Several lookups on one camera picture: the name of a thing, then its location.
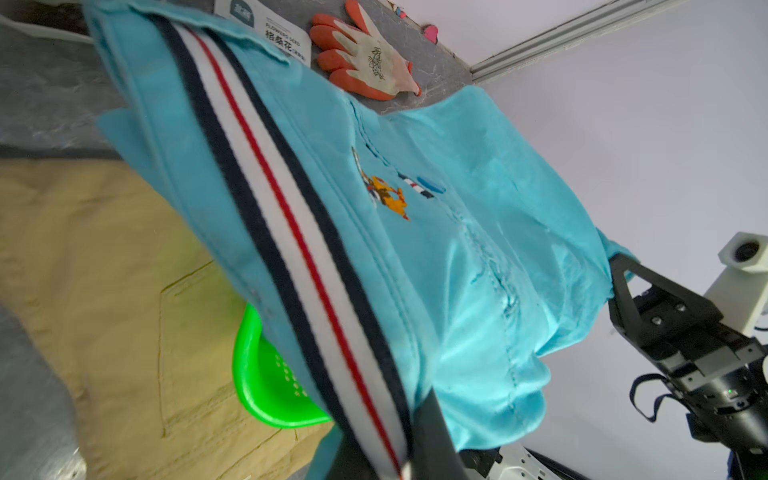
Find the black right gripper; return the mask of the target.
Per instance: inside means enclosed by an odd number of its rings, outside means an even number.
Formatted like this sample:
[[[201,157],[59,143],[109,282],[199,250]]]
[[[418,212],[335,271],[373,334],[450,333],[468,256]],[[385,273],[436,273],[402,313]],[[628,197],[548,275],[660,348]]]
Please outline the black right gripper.
[[[765,456],[767,347],[716,324],[723,314],[712,301],[634,258],[616,254],[610,268],[611,322],[634,347],[644,348],[671,397],[688,410],[691,437]]]

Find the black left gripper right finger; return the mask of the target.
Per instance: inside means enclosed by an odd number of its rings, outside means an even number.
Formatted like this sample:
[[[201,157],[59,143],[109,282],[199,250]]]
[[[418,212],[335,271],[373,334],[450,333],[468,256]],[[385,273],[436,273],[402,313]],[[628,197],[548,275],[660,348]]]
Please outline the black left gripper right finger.
[[[467,480],[464,464],[447,429],[437,395],[431,390],[414,414],[411,478]]]

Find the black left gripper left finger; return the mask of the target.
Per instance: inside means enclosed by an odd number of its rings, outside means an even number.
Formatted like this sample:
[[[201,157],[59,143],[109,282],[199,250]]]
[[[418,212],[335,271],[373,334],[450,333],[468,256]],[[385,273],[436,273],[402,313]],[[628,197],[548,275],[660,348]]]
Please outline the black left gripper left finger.
[[[340,430],[330,432],[327,480],[375,480],[375,471],[362,450]]]

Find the green plastic basket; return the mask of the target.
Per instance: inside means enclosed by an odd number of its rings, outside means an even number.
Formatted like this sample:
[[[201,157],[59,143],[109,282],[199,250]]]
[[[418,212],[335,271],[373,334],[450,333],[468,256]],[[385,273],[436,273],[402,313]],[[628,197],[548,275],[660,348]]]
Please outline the green plastic basket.
[[[330,421],[263,336],[261,318],[250,304],[245,306],[236,335],[232,376],[244,408],[271,427],[299,429]]]

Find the teal pants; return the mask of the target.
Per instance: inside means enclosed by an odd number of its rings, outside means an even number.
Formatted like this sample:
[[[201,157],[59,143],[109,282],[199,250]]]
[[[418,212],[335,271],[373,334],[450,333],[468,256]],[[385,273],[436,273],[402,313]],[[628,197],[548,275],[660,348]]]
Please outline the teal pants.
[[[582,341],[619,251],[469,86],[382,115],[266,38],[159,1],[88,1],[126,107],[104,135],[184,218],[309,397],[355,479],[417,479],[435,395],[448,456],[542,423],[544,357]]]

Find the khaki pants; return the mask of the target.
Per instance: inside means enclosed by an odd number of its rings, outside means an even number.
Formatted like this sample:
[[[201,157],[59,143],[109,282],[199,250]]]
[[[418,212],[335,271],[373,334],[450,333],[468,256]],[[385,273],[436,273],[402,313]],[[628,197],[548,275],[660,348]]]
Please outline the khaki pants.
[[[328,432],[241,405],[245,303],[123,162],[2,162],[1,303],[66,385],[91,479],[286,479]]]

